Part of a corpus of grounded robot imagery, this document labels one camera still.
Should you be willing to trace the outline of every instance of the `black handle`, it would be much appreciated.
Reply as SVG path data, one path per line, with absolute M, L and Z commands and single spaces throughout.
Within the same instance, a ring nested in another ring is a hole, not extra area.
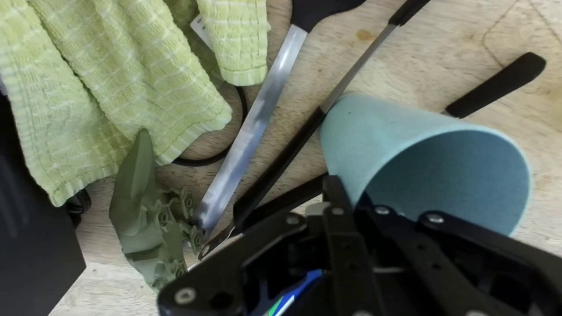
M 248 212 L 248 215 L 245 215 L 245 217 L 241 217 L 241 220 L 238 220 L 234 233 L 247 231 L 250 226 L 257 224 L 259 220 L 263 220 L 273 213 L 291 212 L 291 210 L 298 208 L 299 205 L 322 194 L 322 185 L 324 185 L 326 175 L 328 173 L 319 175 L 319 176 L 284 192 L 282 196 L 254 208 L 252 212 Z
M 535 52 L 526 52 L 487 82 L 480 83 L 445 110 L 454 117 L 466 117 L 489 103 L 510 94 L 537 78 L 547 66 L 547 59 Z
M 366 0 L 294 0 L 292 24 L 312 31 L 322 18 L 352 10 Z
M 234 220 L 245 217 L 252 212 L 261 199 L 268 194 L 268 191 L 277 184 L 277 180 L 284 175 L 287 166 L 296 159 L 305 143 L 315 134 L 319 126 L 328 117 L 320 106 L 310 115 L 310 119 L 301 126 L 299 133 L 291 140 L 291 143 L 284 148 L 284 152 L 277 157 L 275 162 L 268 166 L 268 169 L 261 175 L 261 178 L 234 203 Z
M 429 0 L 408 0 L 403 6 L 389 18 L 389 24 L 407 24 L 414 15 L 417 15 Z

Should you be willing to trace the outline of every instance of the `screw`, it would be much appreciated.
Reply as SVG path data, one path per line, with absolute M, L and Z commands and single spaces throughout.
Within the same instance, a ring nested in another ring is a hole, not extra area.
M 473 308 L 473 310 L 468 310 L 468 316 L 489 316 L 487 312 L 484 312 L 484 310 L 477 310 L 477 308 Z
M 375 206 L 375 210 L 377 210 L 377 213 L 382 213 L 382 215 L 391 213 L 391 208 L 389 208 L 389 206 L 384 206 L 384 205 Z
M 442 217 L 440 213 L 428 213 L 426 215 L 431 222 L 443 222 L 445 217 Z
M 345 213 L 345 210 L 343 210 L 343 208 L 340 208 L 340 206 L 336 206 L 336 208 L 333 208 L 333 213 L 336 213 L 336 215 L 343 215 L 343 213 Z
M 194 287 L 183 287 L 180 291 L 176 291 L 176 301 L 182 305 L 192 303 L 196 299 L 198 292 Z
M 373 313 L 368 310 L 357 310 L 357 312 L 354 312 L 354 316 L 373 316 Z
M 298 217 L 298 215 L 289 215 L 285 220 L 287 220 L 289 224 L 298 224 L 298 222 L 299 222 L 299 217 Z

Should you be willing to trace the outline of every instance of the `green towel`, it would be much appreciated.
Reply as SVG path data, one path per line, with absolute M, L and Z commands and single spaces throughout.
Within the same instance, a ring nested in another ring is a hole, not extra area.
M 0 76 L 55 205 L 117 173 L 141 127 L 169 162 L 231 119 L 162 0 L 3 0 Z
M 252 85 L 268 73 L 266 0 L 198 0 L 224 78 Z

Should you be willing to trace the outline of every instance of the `light blue cup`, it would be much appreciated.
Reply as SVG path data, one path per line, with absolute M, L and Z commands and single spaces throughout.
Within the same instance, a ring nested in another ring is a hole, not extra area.
M 345 94 L 320 136 L 329 173 L 354 205 L 368 192 L 412 219 L 445 210 L 508 234 L 531 194 L 517 143 L 461 119 Z

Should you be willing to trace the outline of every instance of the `black fabric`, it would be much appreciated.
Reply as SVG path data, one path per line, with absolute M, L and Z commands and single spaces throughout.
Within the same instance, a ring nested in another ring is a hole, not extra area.
M 85 270 L 71 217 L 25 166 L 11 103 L 0 94 L 3 313 L 50 313 Z

